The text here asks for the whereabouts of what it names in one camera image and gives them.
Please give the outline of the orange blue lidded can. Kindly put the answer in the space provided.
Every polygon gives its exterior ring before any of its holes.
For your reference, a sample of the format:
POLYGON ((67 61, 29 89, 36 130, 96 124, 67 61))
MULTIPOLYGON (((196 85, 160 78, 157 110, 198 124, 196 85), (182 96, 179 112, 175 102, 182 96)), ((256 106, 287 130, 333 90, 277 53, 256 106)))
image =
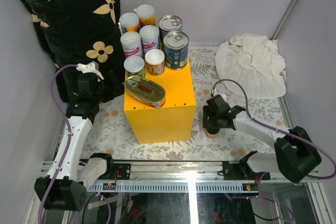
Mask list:
POLYGON ((119 24, 123 34, 129 31, 138 32, 140 30, 140 20, 135 13, 125 13, 121 15, 119 24))

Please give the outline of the brown can white lid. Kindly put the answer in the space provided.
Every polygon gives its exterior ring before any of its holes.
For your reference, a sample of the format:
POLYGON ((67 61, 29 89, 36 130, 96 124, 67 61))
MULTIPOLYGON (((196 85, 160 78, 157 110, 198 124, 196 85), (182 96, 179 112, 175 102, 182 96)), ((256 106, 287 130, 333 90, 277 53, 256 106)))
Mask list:
POLYGON ((160 49, 151 49, 145 54, 146 70, 152 76, 160 76, 165 71, 165 55, 160 49))

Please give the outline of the blue round tin can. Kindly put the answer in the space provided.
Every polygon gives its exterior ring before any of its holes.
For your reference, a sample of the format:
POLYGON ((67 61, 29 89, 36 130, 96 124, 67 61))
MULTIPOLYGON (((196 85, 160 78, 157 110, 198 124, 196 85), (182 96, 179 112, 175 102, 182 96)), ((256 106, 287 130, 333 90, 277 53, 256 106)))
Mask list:
POLYGON ((171 31, 182 31, 183 22, 182 19, 176 15, 165 15, 159 20, 159 32, 160 38, 171 31))

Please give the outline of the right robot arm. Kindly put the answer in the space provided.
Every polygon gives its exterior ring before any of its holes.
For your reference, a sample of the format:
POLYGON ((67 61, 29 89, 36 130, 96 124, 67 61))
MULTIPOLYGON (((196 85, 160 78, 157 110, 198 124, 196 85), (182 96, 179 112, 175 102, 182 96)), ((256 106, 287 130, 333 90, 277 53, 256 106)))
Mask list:
POLYGON ((281 173, 292 183, 309 175, 322 158, 313 147, 307 132, 296 126, 278 129, 257 121, 241 106, 230 107, 222 95, 210 97, 203 106, 203 128, 210 136, 221 129, 232 129, 251 135, 274 149, 272 153, 251 151, 239 160, 239 172, 245 179, 261 173, 281 173))

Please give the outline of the black floral plush pillow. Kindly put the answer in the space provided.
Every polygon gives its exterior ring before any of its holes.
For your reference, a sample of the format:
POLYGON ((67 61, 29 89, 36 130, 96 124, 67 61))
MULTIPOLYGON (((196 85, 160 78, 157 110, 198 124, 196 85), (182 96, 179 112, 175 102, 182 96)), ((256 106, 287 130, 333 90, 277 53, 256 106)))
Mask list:
POLYGON ((61 70, 56 84, 64 102, 79 93, 78 63, 96 62, 103 102, 124 93, 125 56, 118 21, 120 0, 20 0, 30 13, 42 50, 61 70))

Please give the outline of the orange lidded front can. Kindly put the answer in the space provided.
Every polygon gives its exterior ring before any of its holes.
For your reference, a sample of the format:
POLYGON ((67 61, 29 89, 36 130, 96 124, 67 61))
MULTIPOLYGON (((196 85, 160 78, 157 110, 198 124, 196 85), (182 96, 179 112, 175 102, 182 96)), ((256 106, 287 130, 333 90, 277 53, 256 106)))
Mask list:
POLYGON ((135 9, 135 13, 139 17, 140 27, 146 25, 156 25, 155 9, 151 5, 140 5, 135 9))

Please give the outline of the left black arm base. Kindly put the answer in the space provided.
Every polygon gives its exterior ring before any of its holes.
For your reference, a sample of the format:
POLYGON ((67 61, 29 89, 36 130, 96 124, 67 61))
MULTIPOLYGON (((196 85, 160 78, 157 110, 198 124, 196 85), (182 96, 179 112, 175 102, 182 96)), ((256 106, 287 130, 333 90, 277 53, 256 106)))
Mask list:
POLYGON ((122 180, 129 180, 131 175, 131 164, 129 163, 115 163, 112 173, 107 175, 107 179, 113 182, 119 182, 122 180))

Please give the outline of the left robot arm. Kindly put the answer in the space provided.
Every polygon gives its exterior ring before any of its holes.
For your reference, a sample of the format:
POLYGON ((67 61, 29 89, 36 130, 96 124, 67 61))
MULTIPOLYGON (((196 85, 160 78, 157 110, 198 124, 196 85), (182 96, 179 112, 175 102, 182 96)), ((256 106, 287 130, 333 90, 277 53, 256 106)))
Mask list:
POLYGON ((116 173, 111 154, 94 153, 79 169, 81 151, 92 128, 102 98, 103 81, 99 74, 82 73, 79 94, 68 104, 66 127, 56 158, 47 175, 36 179, 35 192, 46 210, 80 211, 87 190, 98 178, 116 173))

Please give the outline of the yellow wooden shelf box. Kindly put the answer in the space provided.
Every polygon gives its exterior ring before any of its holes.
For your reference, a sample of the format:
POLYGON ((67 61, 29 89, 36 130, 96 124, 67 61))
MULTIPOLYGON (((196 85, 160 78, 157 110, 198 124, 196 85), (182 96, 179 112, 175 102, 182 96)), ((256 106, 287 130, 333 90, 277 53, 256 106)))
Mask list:
POLYGON ((161 85, 166 101, 152 108, 124 94, 124 113, 140 144, 186 141, 191 137, 196 101, 190 64, 181 70, 166 68, 160 76, 145 77, 161 85))

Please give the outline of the red white lidded can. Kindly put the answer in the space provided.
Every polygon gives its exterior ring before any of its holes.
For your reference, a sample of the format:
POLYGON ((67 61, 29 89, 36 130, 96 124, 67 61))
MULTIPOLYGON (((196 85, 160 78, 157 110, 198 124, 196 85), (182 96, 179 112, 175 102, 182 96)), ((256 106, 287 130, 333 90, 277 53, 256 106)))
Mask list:
POLYGON ((121 35, 120 41, 126 58, 131 56, 139 56, 143 58, 143 48, 139 33, 128 31, 121 35))

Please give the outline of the dark round tin can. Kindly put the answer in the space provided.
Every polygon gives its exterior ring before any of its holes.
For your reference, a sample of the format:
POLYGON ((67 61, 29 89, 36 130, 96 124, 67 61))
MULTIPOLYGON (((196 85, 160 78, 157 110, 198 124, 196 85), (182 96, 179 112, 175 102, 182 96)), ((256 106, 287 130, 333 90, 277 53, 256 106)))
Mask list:
POLYGON ((175 30, 163 37, 165 64, 172 70, 181 70, 187 64, 189 37, 186 33, 175 30))

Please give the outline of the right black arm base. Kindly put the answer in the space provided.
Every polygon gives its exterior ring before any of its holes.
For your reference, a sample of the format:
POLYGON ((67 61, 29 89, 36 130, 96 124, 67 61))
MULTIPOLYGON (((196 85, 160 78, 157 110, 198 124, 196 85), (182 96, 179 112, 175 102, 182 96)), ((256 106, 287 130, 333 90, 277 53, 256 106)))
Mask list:
POLYGON ((239 161, 222 161, 222 170, 217 174, 225 180, 260 180, 264 172, 253 172, 247 164, 247 161, 256 154, 258 154, 257 151, 251 151, 239 161))

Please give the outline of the grey lidded small can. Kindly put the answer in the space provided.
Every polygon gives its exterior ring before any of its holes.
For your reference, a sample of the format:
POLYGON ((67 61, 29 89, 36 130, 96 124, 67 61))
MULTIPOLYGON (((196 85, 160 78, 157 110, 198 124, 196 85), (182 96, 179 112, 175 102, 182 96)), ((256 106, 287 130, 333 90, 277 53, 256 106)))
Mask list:
POLYGON ((145 77, 145 64, 140 56, 129 56, 124 61, 124 69, 128 76, 145 77))

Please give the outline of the gold oval tin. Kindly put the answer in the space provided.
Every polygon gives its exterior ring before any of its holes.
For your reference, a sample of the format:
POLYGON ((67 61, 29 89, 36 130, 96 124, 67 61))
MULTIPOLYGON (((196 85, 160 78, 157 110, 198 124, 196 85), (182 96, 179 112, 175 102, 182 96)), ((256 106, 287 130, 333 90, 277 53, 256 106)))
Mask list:
POLYGON ((124 86, 129 96, 152 108, 161 108, 166 102, 165 89, 142 76, 128 77, 124 86))
POLYGON ((205 128, 205 134, 209 138, 215 138, 219 133, 219 129, 207 127, 205 128))

